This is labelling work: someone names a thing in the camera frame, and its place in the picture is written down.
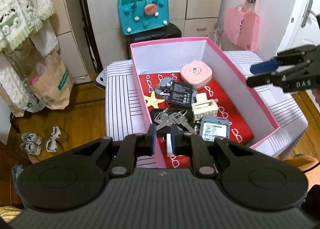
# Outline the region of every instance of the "pink gift bag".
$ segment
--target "pink gift bag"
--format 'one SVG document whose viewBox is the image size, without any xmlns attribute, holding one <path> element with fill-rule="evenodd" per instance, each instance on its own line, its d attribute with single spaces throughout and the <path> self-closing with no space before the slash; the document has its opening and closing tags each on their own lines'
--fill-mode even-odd
<svg viewBox="0 0 320 229">
<path fill-rule="evenodd" d="M 258 49 L 260 29 L 258 6 L 259 0 L 256 0 L 254 4 L 249 4 L 244 0 L 238 7 L 228 7 L 226 10 L 223 36 L 244 50 L 257 51 Z"/>
</svg>

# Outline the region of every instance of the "pink compact case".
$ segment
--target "pink compact case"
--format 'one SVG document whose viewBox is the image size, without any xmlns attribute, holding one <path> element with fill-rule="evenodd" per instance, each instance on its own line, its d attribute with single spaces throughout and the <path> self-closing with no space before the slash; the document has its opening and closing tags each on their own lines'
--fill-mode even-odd
<svg viewBox="0 0 320 229">
<path fill-rule="evenodd" d="M 212 70 L 202 61 L 192 61 L 180 71 L 182 79 L 193 86 L 193 89 L 200 90 L 212 78 Z"/>
</svg>

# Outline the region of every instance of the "green label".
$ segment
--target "green label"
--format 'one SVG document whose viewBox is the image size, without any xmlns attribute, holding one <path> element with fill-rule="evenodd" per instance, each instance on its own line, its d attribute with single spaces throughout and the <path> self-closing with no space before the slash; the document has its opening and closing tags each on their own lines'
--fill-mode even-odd
<svg viewBox="0 0 320 229">
<path fill-rule="evenodd" d="M 68 70 L 66 70 L 65 73 L 63 74 L 63 77 L 62 77 L 62 79 L 60 81 L 60 84 L 58 85 L 59 91 L 61 91 L 61 89 L 63 88 L 64 84 L 66 83 L 68 75 L 69 75 L 69 72 L 68 72 Z"/>
</svg>

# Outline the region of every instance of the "battery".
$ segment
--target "battery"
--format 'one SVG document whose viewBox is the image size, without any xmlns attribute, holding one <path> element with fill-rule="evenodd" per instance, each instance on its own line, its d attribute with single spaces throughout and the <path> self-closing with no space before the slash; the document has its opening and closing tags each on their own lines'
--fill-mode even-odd
<svg viewBox="0 0 320 229">
<path fill-rule="evenodd" d="M 192 93 L 192 85 L 174 80 L 172 82 L 172 92 L 169 96 L 169 103 L 191 108 Z"/>
</svg>

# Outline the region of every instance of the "white plastic clip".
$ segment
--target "white plastic clip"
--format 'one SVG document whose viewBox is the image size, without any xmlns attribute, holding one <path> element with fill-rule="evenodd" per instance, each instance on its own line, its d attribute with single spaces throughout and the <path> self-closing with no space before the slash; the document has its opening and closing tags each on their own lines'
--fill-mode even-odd
<svg viewBox="0 0 320 229">
<path fill-rule="evenodd" d="M 218 105 L 214 99 L 208 100 L 206 93 L 196 95 L 196 103 L 191 104 L 195 121 L 204 116 L 216 116 L 218 114 Z"/>
</svg>

